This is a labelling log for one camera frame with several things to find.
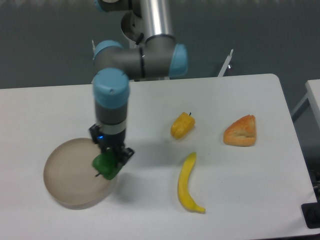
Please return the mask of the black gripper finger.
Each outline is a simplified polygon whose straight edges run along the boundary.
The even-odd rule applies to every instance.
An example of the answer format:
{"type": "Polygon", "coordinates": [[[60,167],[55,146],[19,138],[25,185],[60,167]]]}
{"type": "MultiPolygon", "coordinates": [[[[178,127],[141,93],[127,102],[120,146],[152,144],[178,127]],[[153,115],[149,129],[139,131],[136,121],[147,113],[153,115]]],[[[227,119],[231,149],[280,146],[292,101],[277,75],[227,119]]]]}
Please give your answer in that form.
{"type": "Polygon", "coordinates": [[[126,147],[125,145],[118,145],[113,148],[114,156],[116,158],[115,175],[127,164],[130,158],[135,154],[135,151],[126,147]]]}
{"type": "Polygon", "coordinates": [[[93,124],[89,128],[89,133],[91,135],[92,142],[97,145],[102,153],[105,152],[105,138],[104,135],[100,132],[100,126],[93,124]]]}

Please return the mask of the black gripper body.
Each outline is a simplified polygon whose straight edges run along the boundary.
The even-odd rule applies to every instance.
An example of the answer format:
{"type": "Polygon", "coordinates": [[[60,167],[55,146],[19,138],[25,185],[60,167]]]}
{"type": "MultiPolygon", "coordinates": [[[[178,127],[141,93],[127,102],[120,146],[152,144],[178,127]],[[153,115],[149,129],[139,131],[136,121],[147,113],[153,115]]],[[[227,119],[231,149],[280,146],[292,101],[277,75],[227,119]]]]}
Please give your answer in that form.
{"type": "Polygon", "coordinates": [[[106,134],[100,129],[96,131],[96,144],[102,150],[123,147],[125,145],[126,129],[116,134],[106,134]]]}

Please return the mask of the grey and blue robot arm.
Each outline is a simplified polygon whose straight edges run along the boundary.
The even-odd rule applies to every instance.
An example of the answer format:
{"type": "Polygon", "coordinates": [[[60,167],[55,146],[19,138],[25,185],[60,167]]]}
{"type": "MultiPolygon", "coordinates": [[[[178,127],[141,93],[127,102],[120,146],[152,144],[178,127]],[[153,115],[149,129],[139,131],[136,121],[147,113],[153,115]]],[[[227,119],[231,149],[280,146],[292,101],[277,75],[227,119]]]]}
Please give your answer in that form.
{"type": "Polygon", "coordinates": [[[182,76],[188,70],[188,54],[174,37],[168,1],[97,0],[95,5],[105,12],[128,11],[137,18],[129,23],[138,33],[134,48],[105,40],[93,53],[96,122],[89,132],[101,153],[92,165],[112,180],[134,155],[125,146],[130,80],[182,76]]]}

